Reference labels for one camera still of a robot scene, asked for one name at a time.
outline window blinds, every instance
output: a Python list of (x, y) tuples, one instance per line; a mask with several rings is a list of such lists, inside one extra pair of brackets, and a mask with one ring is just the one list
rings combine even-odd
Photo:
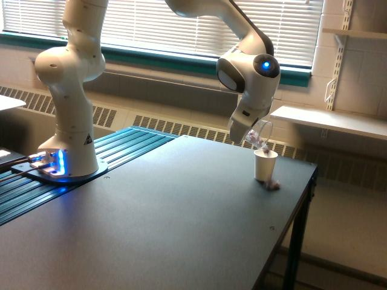
[[(282, 65), (311, 67), (323, 0), (236, 1), (273, 41)], [(66, 37), (65, 0), (2, 0), (4, 30)], [(238, 39), (219, 19), (182, 18), (164, 0), (109, 0), (105, 44), (217, 57)]]

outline blue rail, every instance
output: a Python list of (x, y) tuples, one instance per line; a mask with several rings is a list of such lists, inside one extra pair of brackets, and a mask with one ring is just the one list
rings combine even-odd
[[(177, 136), (141, 127), (129, 127), (95, 140), (97, 156), (109, 165), (109, 171), (175, 139)], [(0, 179), (12, 176), (11, 171)], [(0, 183), (0, 225), (76, 188), (44, 184), (26, 177)]]

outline white robotic arm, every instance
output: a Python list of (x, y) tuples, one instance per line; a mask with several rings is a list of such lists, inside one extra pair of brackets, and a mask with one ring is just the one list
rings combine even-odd
[(52, 163), (45, 173), (54, 178), (85, 176), (99, 168), (94, 150), (93, 107), (83, 82), (105, 69), (100, 36), (108, 0), (67, 0), (63, 24), (68, 31), (66, 47), (38, 55), (35, 69), (53, 96), (55, 135), (39, 146)]
[[(231, 117), (230, 137), (239, 143), (251, 127), (268, 114), (279, 83), (279, 65), (270, 39), (248, 19), (232, 0), (166, 0), (185, 17), (212, 15), (221, 18), (241, 39), (217, 63), (220, 81), (242, 93)], [(46, 151), (44, 172), (52, 178), (77, 178), (98, 171), (94, 149), (93, 110), (83, 82), (105, 69), (100, 37), (108, 0), (67, 0), (63, 24), (68, 45), (38, 55), (38, 77), (50, 89), (56, 107), (55, 135), (39, 149)]]
[(266, 116), (277, 90), (280, 70), (271, 40), (233, 0), (165, 0), (177, 15), (216, 16), (241, 40), (216, 66), (220, 82), (242, 98), (231, 116), (230, 139), (240, 143), (251, 127)]

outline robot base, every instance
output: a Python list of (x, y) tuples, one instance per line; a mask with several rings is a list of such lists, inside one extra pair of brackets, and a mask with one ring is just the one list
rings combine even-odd
[[(91, 181), (93, 179), (96, 179), (97, 177), (103, 175), (105, 172), (108, 171), (108, 163), (100, 158), (97, 158), (98, 161), (98, 167), (99, 169), (89, 175), (85, 176), (72, 176), (72, 177), (65, 177), (65, 178), (54, 178), (47, 174), (41, 173), (39, 170), (34, 170), (31, 172), (27, 172), (24, 176), (29, 177), (31, 179), (35, 179), (41, 182), (46, 182), (50, 184), (56, 184), (56, 185), (75, 185), (75, 184), (82, 184), (86, 183), (88, 181)], [(31, 169), (30, 163), (22, 163), (15, 165), (11, 167), (11, 170), (15, 173), (21, 173), (26, 172)]]

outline blue led light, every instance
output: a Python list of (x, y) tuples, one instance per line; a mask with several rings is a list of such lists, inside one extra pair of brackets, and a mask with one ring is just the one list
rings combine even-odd
[(264, 63), (262, 64), (262, 68), (263, 68), (263, 69), (269, 69), (269, 68), (270, 68), (270, 62), (264, 62)]
[(63, 152), (61, 150), (58, 151), (58, 159), (59, 159), (59, 173), (63, 175), (65, 174), (65, 160), (63, 157)]

